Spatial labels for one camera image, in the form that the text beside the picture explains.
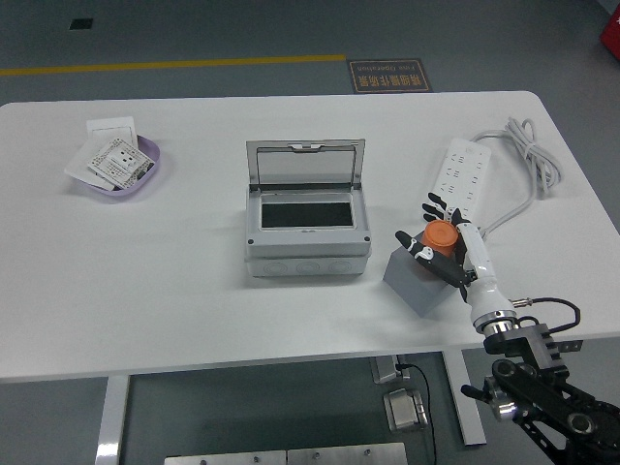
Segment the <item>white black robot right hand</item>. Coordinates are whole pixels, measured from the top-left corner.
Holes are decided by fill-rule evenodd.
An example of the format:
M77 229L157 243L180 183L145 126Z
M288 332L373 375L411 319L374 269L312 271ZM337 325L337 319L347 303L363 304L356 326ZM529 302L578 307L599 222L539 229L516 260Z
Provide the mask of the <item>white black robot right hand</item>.
M415 263L459 290L471 306L475 330L485 336L517 327L512 303L500 292L496 272L479 229L461 210L435 193L422 206L427 221L421 238L398 231L395 237Z

